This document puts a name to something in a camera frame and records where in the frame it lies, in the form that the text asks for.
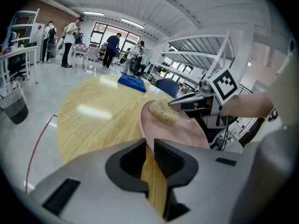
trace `round table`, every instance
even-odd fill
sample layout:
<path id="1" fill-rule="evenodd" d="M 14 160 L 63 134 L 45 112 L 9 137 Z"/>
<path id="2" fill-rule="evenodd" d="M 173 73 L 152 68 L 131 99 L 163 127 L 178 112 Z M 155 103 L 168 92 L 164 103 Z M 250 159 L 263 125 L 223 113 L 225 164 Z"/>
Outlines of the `round table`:
<path id="1" fill-rule="evenodd" d="M 153 99 L 172 100 L 162 90 L 145 84 L 146 93 L 117 83 L 119 75 L 101 75 L 83 81 L 62 104 L 57 122 L 58 148 L 64 163 L 75 157 L 141 138 L 139 112 Z M 163 215 L 166 179 L 147 149 L 141 179 L 149 185 L 149 202 Z"/>

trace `pink plate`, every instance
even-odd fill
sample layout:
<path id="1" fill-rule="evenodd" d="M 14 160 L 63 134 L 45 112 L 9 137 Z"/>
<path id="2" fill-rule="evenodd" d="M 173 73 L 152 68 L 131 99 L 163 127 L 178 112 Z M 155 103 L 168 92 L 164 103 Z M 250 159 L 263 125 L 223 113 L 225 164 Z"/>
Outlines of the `pink plate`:
<path id="1" fill-rule="evenodd" d="M 165 139 L 193 147 L 210 149 L 206 136 L 199 125 L 195 124 L 185 112 L 179 113 L 178 121 L 174 126 L 169 126 L 149 112 L 154 100 L 146 102 L 139 117 L 139 127 L 143 138 L 154 151 L 154 139 Z"/>

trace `white ceiling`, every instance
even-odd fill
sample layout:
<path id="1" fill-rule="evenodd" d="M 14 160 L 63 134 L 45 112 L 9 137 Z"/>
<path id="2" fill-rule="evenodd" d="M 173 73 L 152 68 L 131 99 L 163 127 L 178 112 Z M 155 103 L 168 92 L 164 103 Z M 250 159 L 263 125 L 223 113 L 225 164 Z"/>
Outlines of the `white ceiling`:
<path id="1" fill-rule="evenodd" d="M 103 12 L 126 18 L 143 32 L 163 40 L 186 29 L 255 24 L 268 35 L 288 36 L 288 29 L 268 0 L 56 0 L 75 12 Z"/>

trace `red cable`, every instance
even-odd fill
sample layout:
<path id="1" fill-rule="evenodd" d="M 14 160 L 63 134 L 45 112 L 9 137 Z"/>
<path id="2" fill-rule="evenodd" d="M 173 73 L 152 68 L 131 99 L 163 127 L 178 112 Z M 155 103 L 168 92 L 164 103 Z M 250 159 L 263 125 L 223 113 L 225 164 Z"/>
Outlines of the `red cable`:
<path id="1" fill-rule="evenodd" d="M 36 152 L 36 148 L 39 144 L 39 141 L 41 140 L 42 138 L 42 135 L 43 133 L 45 132 L 46 128 L 48 127 L 49 123 L 51 122 L 51 119 L 53 117 L 58 117 L 57 115 L 53 114 L 52 117 L 49 119 L 49 121 L 47 122 L 46 126 L 43 128 L 43 131 L 41 132 L 41 134 L 39 135 L 38 137 L 38 140 L 36 142 L 36 145 L 34 146 L 34 149 L 32 151 L 32 154 L 31 154 L 31 158 L 30 158 L 30 161 L 29 161 L 29 164 L 28 164 L 28 169 L 27 169 L 27 174 L 26 174 L 26 183 L 25 183 L 25 193 L 27 194 L 28 193 L 28 186 L 27 186 L 27 183 L 28 183 L 28 177 L 29 177 L 29 172 L 30 172 L 30 167 L 31 167 L 31 163 L 32 163 L 32 160 L 33 160 L 33 156 Z"/>

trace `gray floor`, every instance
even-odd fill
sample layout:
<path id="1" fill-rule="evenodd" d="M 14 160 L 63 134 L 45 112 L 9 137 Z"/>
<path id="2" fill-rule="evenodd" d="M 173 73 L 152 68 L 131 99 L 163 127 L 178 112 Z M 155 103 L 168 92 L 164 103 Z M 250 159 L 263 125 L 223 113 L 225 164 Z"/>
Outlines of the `gray floor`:
<path id="1" fill-rule="evenodd" d="M 68 92 L 82 80 L 94 74 L 86 73 L 83 69 L 82 58 L 76 57 L 76 67 L 62 68 L 58 63 L 38 63 L 36 72 L 38 84 L 35 84 L 33 66 L 30 67 L 30 80 L 20 81 L 27 101 L 29 114 L 27 118 L 15 125 L 0 111 L 0 160 L 12 185 L 24 190 L 29 160 L 36 141 L 53 114 L 58 115 L 59 107 Z M 122 66 L 114 65 L 111 70 L 102 69 L 96 63 L 97 75 L 118 74 Z M 34 186 L 51 172 L 62 165 L 57 148 L 56 122 L 53 118 L 40 140 L 31 163 L 28 187 Z"/>

